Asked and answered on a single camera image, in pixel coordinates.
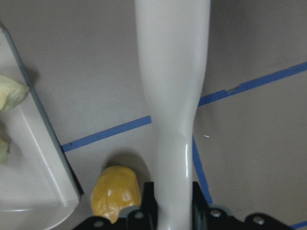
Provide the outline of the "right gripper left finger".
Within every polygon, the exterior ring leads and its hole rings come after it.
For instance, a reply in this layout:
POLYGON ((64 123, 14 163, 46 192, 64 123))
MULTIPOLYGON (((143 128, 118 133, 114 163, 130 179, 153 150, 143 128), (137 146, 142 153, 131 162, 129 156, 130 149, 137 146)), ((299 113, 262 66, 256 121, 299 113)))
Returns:
POLYGON ((154 197, 154 182, 143 185, 141 210, 150 230, 156 230, 158 224, 158 207, 154 197))

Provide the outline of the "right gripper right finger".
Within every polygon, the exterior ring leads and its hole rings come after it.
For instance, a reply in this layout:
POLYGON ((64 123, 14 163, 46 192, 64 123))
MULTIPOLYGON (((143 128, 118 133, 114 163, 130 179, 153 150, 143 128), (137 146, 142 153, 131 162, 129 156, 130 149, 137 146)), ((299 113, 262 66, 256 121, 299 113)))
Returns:
POLYGON ((198 182, 192 183, 192 229, 213 230, 209 205, 198 182))

